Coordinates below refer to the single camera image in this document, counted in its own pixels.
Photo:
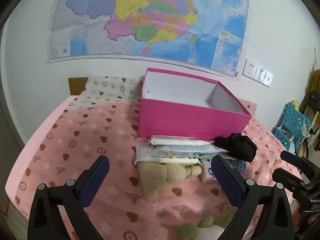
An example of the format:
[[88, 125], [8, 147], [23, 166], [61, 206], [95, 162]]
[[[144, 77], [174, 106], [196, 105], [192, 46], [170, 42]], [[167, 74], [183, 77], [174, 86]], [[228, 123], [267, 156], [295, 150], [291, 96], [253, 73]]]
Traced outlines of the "beige teddy bear plush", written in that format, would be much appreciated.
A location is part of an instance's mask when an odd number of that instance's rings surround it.
[[199, 164], [161, 164], [140, 161], [137, 163], [137, 168], [144, 198], [150, 202], [155, 201], [158, 198], [159, 191], [167, 188], [170, 184], [198, 177], [202, 173], [202, 166]]

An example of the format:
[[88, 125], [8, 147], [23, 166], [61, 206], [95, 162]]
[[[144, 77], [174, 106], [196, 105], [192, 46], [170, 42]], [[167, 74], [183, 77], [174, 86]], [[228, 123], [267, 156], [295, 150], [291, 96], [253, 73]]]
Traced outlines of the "white wet wipes pack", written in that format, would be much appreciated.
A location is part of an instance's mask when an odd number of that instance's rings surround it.
[[134, 164], [139, 162], [150, 162], [160, 164], [186, 164], [197, 165], [200, 161], [194, 155], [183, 155], [177, 152], [167, 152], [156, 150], [148, 143], [139, 143], [136, 145], [136, 158]]

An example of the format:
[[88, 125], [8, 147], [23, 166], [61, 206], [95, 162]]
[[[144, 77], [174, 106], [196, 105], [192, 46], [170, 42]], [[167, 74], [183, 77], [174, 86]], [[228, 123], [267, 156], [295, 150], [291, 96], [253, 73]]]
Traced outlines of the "green frog plush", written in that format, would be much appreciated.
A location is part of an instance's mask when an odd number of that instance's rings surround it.
[[227, 228], [234, 215], [238, 211], [237, 207], [232, 207], [225, 211], [219, 218], [214, 219], [212, 216], [203, 217], [198, 224], [184, 223], [176, 228], [178, 239], [190, 240], [214, 240], [219, 239], [224, 230]]

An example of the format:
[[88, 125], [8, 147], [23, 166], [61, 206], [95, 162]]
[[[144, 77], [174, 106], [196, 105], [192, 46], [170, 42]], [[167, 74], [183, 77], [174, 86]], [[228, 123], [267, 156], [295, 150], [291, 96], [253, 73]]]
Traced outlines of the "pink cardboard box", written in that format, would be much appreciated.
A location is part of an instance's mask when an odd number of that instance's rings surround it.
[[148, 68], [140, 97], [138, 136], [212, 140], [241, 133], [252, 116], [219, 81]]

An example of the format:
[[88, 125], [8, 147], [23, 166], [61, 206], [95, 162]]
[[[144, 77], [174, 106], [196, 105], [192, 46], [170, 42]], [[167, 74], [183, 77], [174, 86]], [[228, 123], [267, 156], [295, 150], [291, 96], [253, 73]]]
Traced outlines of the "yellow jacket on rack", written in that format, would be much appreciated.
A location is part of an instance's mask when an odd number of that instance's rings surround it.
[[304, 96], [304, 99], [302, 101], [302, 104], [300, 106], [300, 111], [304, 111], [306, 108], [306, 103], [309, 97], [309, 94], [316, 89], [316, 87], [319, 87], [319, 76], [320, 76], [320, 70], [315, 70], [311, 76], [311, 80], [309, 82], [308, 88], [306, 90], [306, 94]]

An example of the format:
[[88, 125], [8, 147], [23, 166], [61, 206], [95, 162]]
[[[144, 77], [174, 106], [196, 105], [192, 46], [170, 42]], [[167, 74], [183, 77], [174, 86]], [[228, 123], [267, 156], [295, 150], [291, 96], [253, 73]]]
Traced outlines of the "colourful wall map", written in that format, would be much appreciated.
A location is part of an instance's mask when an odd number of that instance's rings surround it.
[[234, 78], [249, 0], [56, 0], [50, 59], [124, 57]]

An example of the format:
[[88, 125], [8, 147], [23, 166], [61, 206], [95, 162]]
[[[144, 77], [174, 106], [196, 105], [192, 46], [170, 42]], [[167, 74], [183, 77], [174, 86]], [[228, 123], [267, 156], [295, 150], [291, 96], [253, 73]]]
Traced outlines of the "white patterned pillow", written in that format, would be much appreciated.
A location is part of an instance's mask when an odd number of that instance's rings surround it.
[[84, 91], [74, 96], [68, 109], [91, 108], [97, 105], [140, 99], [143, 78], [90, 76]]

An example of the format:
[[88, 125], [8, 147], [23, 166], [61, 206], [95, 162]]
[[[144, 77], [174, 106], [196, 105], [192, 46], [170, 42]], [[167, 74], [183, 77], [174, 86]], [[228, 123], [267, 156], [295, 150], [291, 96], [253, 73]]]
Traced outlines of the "floral pink tissue pack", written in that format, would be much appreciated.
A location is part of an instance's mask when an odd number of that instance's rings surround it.
[[200, 163], [202, 165], [201, 181], [203, 184], [215, 183], [217, 179], [214, 176], [211, 166], [210, 159], [201, 159]]

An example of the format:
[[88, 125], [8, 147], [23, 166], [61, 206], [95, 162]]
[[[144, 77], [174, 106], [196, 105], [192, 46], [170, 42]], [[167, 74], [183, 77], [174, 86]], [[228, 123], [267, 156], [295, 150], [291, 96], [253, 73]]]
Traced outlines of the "black cloth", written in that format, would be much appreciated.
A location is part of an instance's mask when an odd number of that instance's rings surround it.
[[257, 152], [256, 144], [246, 135], [232, 133], [229, 137], [216, 137], [213, 144], [228, 151], [234, 159], [251, 163]]

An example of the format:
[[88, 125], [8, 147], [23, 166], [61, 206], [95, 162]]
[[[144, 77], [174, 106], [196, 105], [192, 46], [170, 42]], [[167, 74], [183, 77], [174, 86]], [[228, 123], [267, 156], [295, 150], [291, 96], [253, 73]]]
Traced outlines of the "blue checkered cloth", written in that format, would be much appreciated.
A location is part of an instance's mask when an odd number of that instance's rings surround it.
[[238, 172], [242, 172], [247, 167], [247, 162], [243, 160], [225, 159], [225, 162], [231, 167], [231, 169]]

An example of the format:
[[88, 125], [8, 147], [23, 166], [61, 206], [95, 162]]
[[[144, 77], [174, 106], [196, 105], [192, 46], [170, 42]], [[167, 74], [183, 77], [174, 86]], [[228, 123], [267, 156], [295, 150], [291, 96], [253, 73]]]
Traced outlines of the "pink patterned blanket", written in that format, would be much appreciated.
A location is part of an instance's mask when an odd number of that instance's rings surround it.
[[183, 223], [220, 217], [244, 199], [231, 179], [203, 183], [189, 177], [144, 197], [136, 158], [140, 101], [116, 100], [76, 108], [80, 100], [65, 100], [31, 137], [10, 172], [6, 193], [24, 217], [29, 217], [38, 185], [61, 186], [77, 179], [104, 155], [110, 170], [85, 214], [103, 239], [175, 239]]

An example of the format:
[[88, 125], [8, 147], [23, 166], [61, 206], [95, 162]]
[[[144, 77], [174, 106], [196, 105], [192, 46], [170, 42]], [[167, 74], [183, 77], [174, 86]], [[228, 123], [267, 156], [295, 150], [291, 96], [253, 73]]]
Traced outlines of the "white wipes pack blue print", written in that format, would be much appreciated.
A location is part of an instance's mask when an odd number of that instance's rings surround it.
[[152, 135], [148, 140], [148, 146], [156, 152], [195, 153], [200, 155], [228, 153], [227, 150], [213, 145], [212, 141], [189, 137]]

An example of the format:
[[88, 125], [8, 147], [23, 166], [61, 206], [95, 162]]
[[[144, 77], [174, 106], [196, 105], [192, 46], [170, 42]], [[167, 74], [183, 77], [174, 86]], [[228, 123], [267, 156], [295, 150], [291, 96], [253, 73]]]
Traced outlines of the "white wall socket panel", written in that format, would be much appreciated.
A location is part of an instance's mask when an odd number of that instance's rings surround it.
[[274, 74], [252, 60], [246, 59], [242, 70], [242, 76], [254, 80], [266, 87], [270, 87]]

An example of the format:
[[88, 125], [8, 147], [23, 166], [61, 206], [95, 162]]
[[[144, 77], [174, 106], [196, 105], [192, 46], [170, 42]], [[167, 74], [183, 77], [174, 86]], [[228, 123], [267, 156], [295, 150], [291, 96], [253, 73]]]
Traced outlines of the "brown wooden headboard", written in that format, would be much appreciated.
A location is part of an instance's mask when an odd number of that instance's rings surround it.
[[80, 95], [84, 91], [87, 81], [88, 81], [87, 77], [68, 78], [70, 95], [74, 95], [74, 96]]

